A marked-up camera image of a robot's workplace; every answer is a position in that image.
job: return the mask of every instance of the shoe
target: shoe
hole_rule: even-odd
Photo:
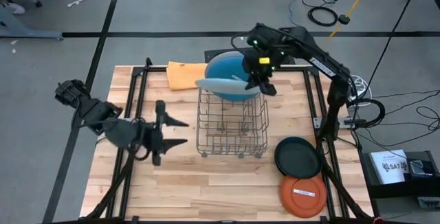
[[[1,3],[1,5],[5,9],[11,11],[11,13],[13,13],[13,14],[24,14],[25,13],[25,8],[23,8],[19,4],[5,2],[5,3]]]

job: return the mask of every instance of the white label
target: white label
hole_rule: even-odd
[[[315,67],[317,67],[317,68],[321,69],[323,72],[325,72],[326,75],[328,75],[329,77],[334,77],[336,75],[333,71],[331,71],[328,67],[325,67],[325,65],[323,65],[316,58],[310,59],[310,62],[313,63],[313,65],[315,65]]]
[[[304,195],[309,196],[309,197],[314,197],[314,196],[315,196],[315,193],[313,193],[313,192],[307,192],[307,191],[305,191],[305,190],[297,190],[297,189],[294,189],[294,192],[295,192],[295,193],[298,193],[298,194],[304,194]]]

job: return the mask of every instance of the gray floor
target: gray floor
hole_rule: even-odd
[[[99,32],[110,0],[86,0],[67,8],[74,0],[41,0],[43,7],[24,5],[27,14],[20,19],[29,26],[63,32]],[[319,0],[308,0],[310,3]],[[248,30],[258,22],[274,27],[289,25],[290,0],[118,0],[110,32],[196,32]],[[354,0],[340,0],[333,9],[346,12]],[[362,0],[351,23],[343,31],[391,31],[405,0]],[[308,8],[300,0],[292,5],[295,22],[311,31],[331,31],[307,20]],[[399,31],[440,31],[440,10],[433,0],[412,0]],[[56,83],[66,79],[85,79],[97,38],[53,40],[0,39],[0,90],[5,120],[0,126],[0,223],[38,223],[42,220],[56,172],[63,156],[73,110],[54,99]],[[317,38],[318,44],[324,38]],[[334,38],[325,49],[353,74],[368,79],[385,46],[386,38]],[[438,89],[440,77],[440,38],[393,38],[372,84],[375,96],[409,91]],[[148,56],[156,65],[169,60],[201,62],[204,50],[229,48],[228,38],[108,38],[96,74],[92,95],[105,99],[115,65],[141,65]],[[421,99],[421,95],[381,100],[388,110]],[[440,111],[438,96],[421,105]],[[408,107],[384,122],[428,122]],[[364,107],[369,117],[373,107]],[[418,134],[418,126],[379,126],[371,129],[383,144],[399,142]],[[409,151],[431,150],[440,156],[440,133],[396,146]],[[78,217],[94,152],[91,132],[84,130],[78,139],[66,184],[56,212],[56,221]],[[381,150],[362,140],[364,152]],[[410,213],[398,221],[435,223],[440,216],[415,210],[395,209],[379,203],[383,216]]]

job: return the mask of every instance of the wire dish rack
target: wire dish rack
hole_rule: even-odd
[[[197,150],[208,155],[253,155],[261,158],[267,149],[269,113],[263,94],[242,102],[224,100],[199,90]]]

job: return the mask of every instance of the orange cloth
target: orange cloth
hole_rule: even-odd
[[[197,88],[195,81],[205,78],[206,63],[168,62],[166,75],[171,90]]]

